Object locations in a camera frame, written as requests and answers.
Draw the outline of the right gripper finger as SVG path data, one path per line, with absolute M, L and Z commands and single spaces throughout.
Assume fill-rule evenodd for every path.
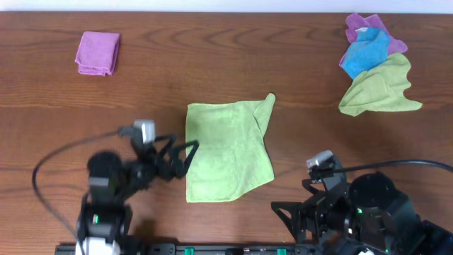
M 319 190 L 316 187 L 314 187 L 314 184 L 322 184 L 322 182 L 320 180 L 312 180 L 309 178 L 302 180 L 302 187 L 305 188 L 312 195 L 316 195 L 318 193 L 324 193 L 324 191 Z
M 301 239 L 299 235 L 301 233 L 300 227 L 300 202 L 272 202 L 271 209 L 273 212 L 283 221 L 290 234 L 293 236 L 296 243 L 299 243 Z

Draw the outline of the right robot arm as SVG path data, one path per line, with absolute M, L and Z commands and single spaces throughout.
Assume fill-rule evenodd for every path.
M 297 254 L 451 254 L 452 233 L 415 212 L 382 172 L 348 182 L 335 156 L 310 159 L 304 202 L 273 202 Z

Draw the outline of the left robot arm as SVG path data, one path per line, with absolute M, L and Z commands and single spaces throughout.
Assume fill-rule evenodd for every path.
M 200 146 L 197 140 L 176 144 L 173 135 L 149 142 L 130 140 L 135 160 L 123 161 L 113 151 L 101 151 L 88 161 L 89 191 L 77 222 L 76 254 L 148 254 L 151 247 L 128 234 L 132 208 L 126 201 L 156 178 L 183 178 Z

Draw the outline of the green microfiber cloth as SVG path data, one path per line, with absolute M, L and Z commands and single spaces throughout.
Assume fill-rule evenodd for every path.
M 261 101 L 188 105 L 185 139 L 200 144 L 186 176 L 189 203 L 240 198 L 275 179 L 265 148 L 276 97 Z

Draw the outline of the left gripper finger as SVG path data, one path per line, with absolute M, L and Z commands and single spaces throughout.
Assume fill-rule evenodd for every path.
M 197 140 L 179 144 L 168 150 L 172 178 L 181 179 L 188 173 L 192 160 L 200 144 Z
M 158 136 L 155 138 L 154 142 L 155 143 L 162 143 L 166 142 L 165 145 L 161 148 L 156 153 L 155 158 L 156 159 L 164 159 L 165 157 L 168 157 L 169 159 L 172 157 L 172 149 L 173 145 L 175 144 L 177 140 L 177 137 L 175 135 L 164 135 L 164 136 Z

